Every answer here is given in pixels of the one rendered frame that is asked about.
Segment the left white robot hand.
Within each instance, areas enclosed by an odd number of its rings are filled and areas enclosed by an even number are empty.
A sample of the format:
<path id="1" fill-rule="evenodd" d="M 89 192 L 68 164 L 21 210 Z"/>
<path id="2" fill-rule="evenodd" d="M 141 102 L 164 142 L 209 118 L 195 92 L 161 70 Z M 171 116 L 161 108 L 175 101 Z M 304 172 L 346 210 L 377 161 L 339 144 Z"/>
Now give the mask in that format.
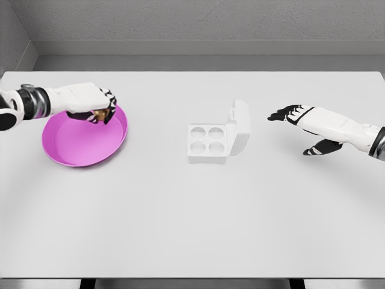
<path id="1" fill-rule="evenodd" d="M 93 124 L 98 124 L 95 119 L 94 110 L 109 109 L 108 117 L 103 121 L 108 124 L 114 117 L 117 99 L 109 89 L 97 87 L 92 82 L 75 84 L 69 86 L 72 100 L 66 114 L 75 120 L 84 120 Z"/>

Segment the pink round plate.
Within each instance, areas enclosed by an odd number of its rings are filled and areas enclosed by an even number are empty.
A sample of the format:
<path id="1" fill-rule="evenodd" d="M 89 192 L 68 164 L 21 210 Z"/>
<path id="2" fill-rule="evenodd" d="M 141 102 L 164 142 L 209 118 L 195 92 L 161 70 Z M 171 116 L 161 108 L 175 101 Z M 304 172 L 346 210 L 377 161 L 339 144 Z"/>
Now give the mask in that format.
<path id="1" fill-rule="evenodd" d="M 70 167 L 92 166 L 112 156 L 127 133 L 128 120 L 120 107 L 107 125 L 71 119 L 63 112 L 46 123 L 42 146 L 56 163 Z"/>

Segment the white egg box with lid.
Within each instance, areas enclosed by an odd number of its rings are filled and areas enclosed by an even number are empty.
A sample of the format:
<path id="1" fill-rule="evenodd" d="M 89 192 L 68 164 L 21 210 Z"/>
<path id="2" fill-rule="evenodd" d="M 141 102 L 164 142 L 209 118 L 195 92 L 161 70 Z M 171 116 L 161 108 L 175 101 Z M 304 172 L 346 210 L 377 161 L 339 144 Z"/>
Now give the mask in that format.
<path id="1" fill-rule="evenodd" d="M 250 134 L 249 106 L 243 100 L 236 99 L 233 101 L 226 123 L 188 125 L 188 162 L 224 164 L 229 156 L 243 152 Z"/>

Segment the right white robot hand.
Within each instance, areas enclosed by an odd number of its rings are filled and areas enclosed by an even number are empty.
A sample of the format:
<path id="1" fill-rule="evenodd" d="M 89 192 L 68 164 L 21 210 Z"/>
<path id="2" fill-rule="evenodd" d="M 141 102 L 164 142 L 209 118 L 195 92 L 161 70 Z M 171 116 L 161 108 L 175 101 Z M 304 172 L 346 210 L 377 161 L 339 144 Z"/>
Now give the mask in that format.
<path id="1" fill-rule="evenodd" d="M 319 135 L 323 139 L 303 151 L 305 156 L 327 155 L 338 151 L 346 142 L 346 135 L 339 128 L 339 122 L 346 120 L 334 112 L 307 105 L 289 105 L 268 117 L 269 121 L 288 122 L 303 131 Z"/>

